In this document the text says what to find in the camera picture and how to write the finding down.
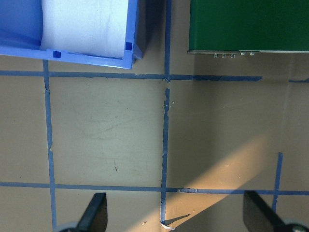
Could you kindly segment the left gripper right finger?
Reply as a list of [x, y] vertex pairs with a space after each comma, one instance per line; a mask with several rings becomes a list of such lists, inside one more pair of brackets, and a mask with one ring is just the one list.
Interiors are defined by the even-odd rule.
[[290, 226], [267, 205], [256, 191], [243, 195], [243, 222], [249, 232], [289, 232]]

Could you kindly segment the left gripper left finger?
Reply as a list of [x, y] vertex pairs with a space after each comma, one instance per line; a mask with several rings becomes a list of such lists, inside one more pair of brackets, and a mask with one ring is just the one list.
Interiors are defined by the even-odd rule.
[[107, 224], [106, 193], [95, 193], [75, 229], [78, 232], [105, 232]]

